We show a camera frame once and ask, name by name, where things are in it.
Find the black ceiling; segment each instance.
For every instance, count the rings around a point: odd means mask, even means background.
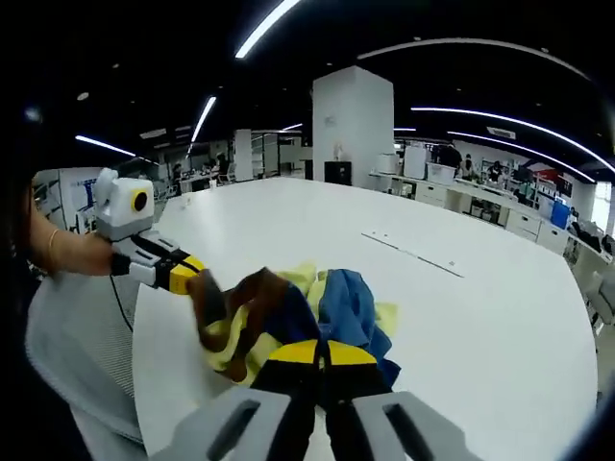
[[[354,64],[394,83],[396,125],[416,127],[422,135],[489,135],[486,127],[495,126],[516,132],[515,142],[573,166],[592,161],[536,130],[410,110],[474,109],[527,120],[603,158],[613,157],[614,40],[606,6],[592,1],[569,8],[525,0],[303,0],[246,60],[235,60],[243,40],[280,1],[29,12],[20,40],[14,41],[13,68],[27,101],[42,107],[46,129],[53,132],[45,164],[112,163],[122,157],[77,145],[76,133],[144,156],[156,153],[154,145],[186,144],[189,138],[178,139],[173,130],[194,127],[210,95],[218,101],[200,141],[230,138],[238,128],[280,129],[295,123],[304,123],[309,137],[311,83]],[[523,51],[479,44],[421,46],[357,59],[417,37],[488,38],[545,48],[590,80]],[[77,101],[84,91],[89,97]],[[139,137],[161,128],[170,134]],[[610,179],[605,173],[610,175],[605,170],[600,178]]]

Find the cloth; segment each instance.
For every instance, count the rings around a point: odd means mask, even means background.
[[[384,359],[395,333],[397,305],[375,303],[356,272],[317,274],[311,263],[277,275],[262,269],[225,293],[225,301],[225,313],[209,315],[195,301],[195,315],[209,366],[236,383],[251,385],[271,352],[308,339],[370,352],[388,385],[400,372]]]

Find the window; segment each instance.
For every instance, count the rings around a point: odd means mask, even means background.
[[[594,197],[594,211],[592,212],[592,221],[602,229],[606,230],[608,222],[608,213],[611,209],[611,183],[598,182],[596,184],[596,196]]]

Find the round white table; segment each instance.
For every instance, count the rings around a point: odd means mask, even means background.
[[[377,300],[400,307],[387,356],[402,367],[395,390],[461,427],[485,460],[555,459],[593,414],[594,340],[573,275],[561,256],[510,232],[401,197],[293,179],[172,199],[157,229],[210,267],[222,289],[262,266],[306,260],[361,272]],[[150,455],[228,387],[203,360],[190,300],[144,285],[133,375]],[[306,459],[333,459],[321,418]]]

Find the drawer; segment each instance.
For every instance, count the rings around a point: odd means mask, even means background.
[[[418,182],[416,184],[416,197],[431,197],[432,199],[446,202],[446,193],[448,190],[445,187],[438,187],[437,185],[429,185]]]
[[[536,243],[558,255],[563,255],[568,245],[568,232],[564,229],[542,223]]]
[[[438,206],[440,208],[446,207],[446,201],[434,199],[433,197],[430,197],[430,196],[427,196],[427,195],[419,196],[417,194],[415,200],[417,202],[421,202],[422,204],[429,204],[429,205],[433,205],[433,206]]]
[[[540,219],[534,218],[531,216],[527,216],[526,214],[520,213],[512,209],[510,213],[508,213],[508,222],[506,223],[506,228],[518,228],[525,229],[528,232],[533,233],[534,235],[538,235],[538,231],[540,230]]]
[[[522,228],[517,228],[517,227],[514,227],[514,226],[511,226],[511,227],[506,226],[506,230],[509,231],[509,232],[512,232],[512,233],[514,233],[516,235],[519,235],[520,237],[523,237],[523,238],[529,240],[530,242],[536,243],[537,235],[535,233],[530,232],[529,230],[525,230],[525,229],[522,229]]]

